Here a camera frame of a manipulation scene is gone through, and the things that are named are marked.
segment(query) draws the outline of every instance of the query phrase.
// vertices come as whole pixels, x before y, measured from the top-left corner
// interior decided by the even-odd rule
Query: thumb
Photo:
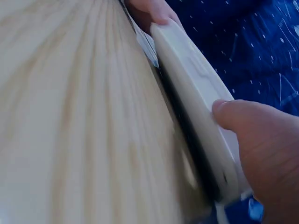
[[[149,14],[151,15],[153,22],[159,25],[166,25],[168,23],[168,14],[165,9],[165,3],[162,1],[152,1]]]
[[[213,115],[221,127],[238,135],[245,130],[256,129],[257,126],[274,127],[281,126],[282,123],[285,126],[286,120],[293,119],[292,115],[271,106],[245,100],[216,100]]]

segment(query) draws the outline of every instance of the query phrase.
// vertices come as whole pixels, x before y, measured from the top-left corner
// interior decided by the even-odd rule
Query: white plastic device
[[[157,55],[205,151],[221,202],[232,202],[250,188],[241,168],[237,136],[215,123],[212,105],[217,99],[234,98],[179,25],[172,20],[166,26],[153,23],[150,30]]]

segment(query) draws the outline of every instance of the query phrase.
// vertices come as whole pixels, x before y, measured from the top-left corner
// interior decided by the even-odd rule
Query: light wooden board
[[[204,210],[116,0],[0,0],[0,221],[181,224]]]

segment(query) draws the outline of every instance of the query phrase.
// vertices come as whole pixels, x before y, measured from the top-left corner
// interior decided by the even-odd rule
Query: blue fabric
[[[263,220],[263,206],[254,198],[249,199],[248,202],[248,215],[254,220],[261,222]]]
[[[167,0],[235,99],[299,115],[296,0]]]

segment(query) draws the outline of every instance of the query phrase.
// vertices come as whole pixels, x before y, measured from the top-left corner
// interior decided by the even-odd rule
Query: skin
[[[245,176],[264,223],[299,223],[299,118],[243,100],[216,101],[216,122],[237,134]]]
[[[148,34],[152,22],[166,25],[169,19],[173,19],[182,27],[177,14],[165,0],[125,0],[124,2],[134,21]]]

